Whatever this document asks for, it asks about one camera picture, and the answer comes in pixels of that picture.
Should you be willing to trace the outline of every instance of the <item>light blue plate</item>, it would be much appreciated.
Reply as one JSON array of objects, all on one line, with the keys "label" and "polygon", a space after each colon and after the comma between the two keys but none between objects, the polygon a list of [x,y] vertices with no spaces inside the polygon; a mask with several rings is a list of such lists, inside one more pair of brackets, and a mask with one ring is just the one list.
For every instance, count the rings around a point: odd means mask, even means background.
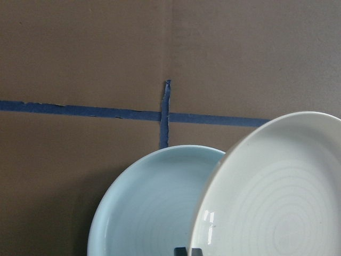
[{"label": "light blue plate", "polygon": [[175,247],[186,246],[202,189],[223,155],[176,146],[135,162],[98,206],[88,256],[172,256]]}]

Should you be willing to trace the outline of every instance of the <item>vertical tape strip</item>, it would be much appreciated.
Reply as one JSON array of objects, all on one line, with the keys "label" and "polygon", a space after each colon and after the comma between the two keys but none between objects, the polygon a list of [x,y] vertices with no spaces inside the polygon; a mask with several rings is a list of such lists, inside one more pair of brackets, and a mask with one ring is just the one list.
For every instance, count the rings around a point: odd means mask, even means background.
[{"label": "vertical tape strip", "polygon": [[165,83],[165,94],[161,104],[160,149],[168,147],[169,135],[169,99],[171,97],[171,80]]}]

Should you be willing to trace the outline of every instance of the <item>blue tape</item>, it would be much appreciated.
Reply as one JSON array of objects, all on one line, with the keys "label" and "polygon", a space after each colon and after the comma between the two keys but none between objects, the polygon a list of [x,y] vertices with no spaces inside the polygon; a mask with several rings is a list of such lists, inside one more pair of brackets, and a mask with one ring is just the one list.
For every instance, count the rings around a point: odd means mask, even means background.
[{"label": "blue tape", "polygon": [[171,97],[171,80],[165,83],[165,94],[161,103],[160,149],[168,147],[169,136],[169,99]]},{"label": "blue tape", "polygon": [[174,122],[174,123],[217,124],[217,125],[259,127],[267,123],[270,120],[259,119],[259,118],[247,118],[247,117],[169,113],[169,121]]},{"label": "blue tape", "polygon": [[231,126],[249,126],[259,127],[268,119],[245,118],[245,117],[229,117],[229,116],[211,116],[186,113],[169,113],[169,97],[171,92],[170,81],[166,82],[165,96],[163,100],[163,115],[156,111],[136,111],[130,109],[116,108],[99,108],[84,107],[72,105],[54,105],[45,103],[24,103],[21,101],[0,101],[0,111],[17,111],[27,113],[55,114],[55,115],[71,115],[71,116],[92,116],[105,118],[122,118],[146,121],[161,121],[160,138],[162,138],[162,146],[168,145],[168,122],[174,123],[193,123],[193,124],[216,124]]},{"label": "blue tape", "polygon": [[42,113],[71,116],[93,116],[134,120],[160,121],[161,114],[156,111],[136,111],[130,109],[98,108],[45,103],[24,103],[21,101],[0,101],[0,110],[28,113]]}]

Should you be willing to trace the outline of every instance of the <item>plate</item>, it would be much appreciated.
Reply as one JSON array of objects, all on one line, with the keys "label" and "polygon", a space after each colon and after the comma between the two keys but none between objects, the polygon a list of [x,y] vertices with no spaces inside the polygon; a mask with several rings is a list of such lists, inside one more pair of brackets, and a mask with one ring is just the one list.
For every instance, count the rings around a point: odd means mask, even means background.
[{"label": "plate", "polygon": [[341,255],[341,120],[277,118],[222,160],[189,244],[204,256]]},{"label": "plate", "polygon": [[88,256],[172,256],[189,242],[195,207],[224,153],[203,146],[156,151],[127,168],[98,206]]}]

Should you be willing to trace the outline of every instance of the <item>concentric ring pattern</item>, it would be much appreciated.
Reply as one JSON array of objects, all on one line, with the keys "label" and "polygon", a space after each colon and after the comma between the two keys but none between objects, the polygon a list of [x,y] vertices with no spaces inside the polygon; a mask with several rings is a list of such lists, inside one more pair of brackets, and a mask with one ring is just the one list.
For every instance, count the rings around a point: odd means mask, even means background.
[{"label": "concentric ring pattern", "polygon": [[337,118],[297,113],[247,137],[208,186],[189,247],[204,256],[341,255],[340,131]]}]

